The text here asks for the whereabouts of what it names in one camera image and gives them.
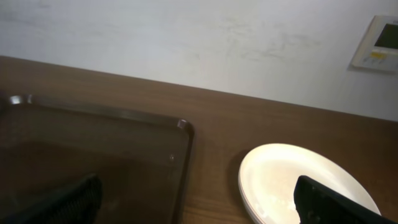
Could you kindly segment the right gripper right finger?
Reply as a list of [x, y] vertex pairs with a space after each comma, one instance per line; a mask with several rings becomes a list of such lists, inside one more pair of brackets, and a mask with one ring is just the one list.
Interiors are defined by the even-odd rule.
[[298, 177], [294, 203], [300, 224], [395, 224], [306, 175]]

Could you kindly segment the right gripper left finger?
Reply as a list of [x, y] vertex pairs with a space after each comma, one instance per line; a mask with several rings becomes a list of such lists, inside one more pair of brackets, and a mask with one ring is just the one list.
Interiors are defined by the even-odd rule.
[[37, 203], [4, 218], [6, 224], [93, 224], [101, 208], [103, 184], [96, 174], [52, 192]]

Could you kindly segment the white plate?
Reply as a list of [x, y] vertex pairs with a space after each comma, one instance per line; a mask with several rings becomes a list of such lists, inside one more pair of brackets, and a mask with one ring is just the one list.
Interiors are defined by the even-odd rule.
[[253, 222], [299, 223], [294, 188], [301, 175], [380, 212], [366, 189], [338, 164], [303, 147], [273, 143], [249, 151], [239, 166], [239, 191]]

